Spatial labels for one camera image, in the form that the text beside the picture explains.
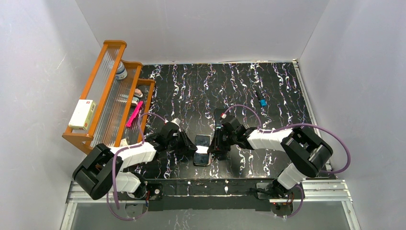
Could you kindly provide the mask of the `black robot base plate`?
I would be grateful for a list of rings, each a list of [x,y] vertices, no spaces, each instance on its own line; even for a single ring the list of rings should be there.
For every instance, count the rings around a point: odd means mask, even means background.
[[[272,179],[149,179],[136,195],[119,192],[119,201],[143,202],[148,198],[149,211],[251,209],[287,211],[299,204],[303,187],[295,187],[285,196],[265,190]]]

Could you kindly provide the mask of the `black phone case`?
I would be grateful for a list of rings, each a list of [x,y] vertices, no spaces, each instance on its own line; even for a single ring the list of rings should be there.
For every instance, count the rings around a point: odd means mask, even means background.
[[[215,120],[215,128],[222,127],[222,114],[227,110],[227,108],[215,108],[214,110],[214,120]]]

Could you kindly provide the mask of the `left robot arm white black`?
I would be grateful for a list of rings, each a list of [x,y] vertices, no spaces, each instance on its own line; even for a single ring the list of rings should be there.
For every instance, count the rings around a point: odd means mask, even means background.
[[[102,143],[96,145],[72,177],[93,200],[109,192],[134,193],[145,180],[135,173],[125,172],[126,168],[149,163],[163,151],[193,155],[197,149],[174,119],[137,144],[111,148]]]

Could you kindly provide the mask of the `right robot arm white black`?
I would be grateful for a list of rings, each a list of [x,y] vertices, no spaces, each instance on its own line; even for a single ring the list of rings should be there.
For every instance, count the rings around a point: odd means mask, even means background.
[[[273,180],[266,193],[286,194],[307,178],[315,178],[329,158],[332,148],[308,125],[298,125],[281,131],[246,128],[236,117],[224,115],[221,127],[214,132],[207,152],[223,154],[237,145],[248,150],[283,151],[291,163]]]

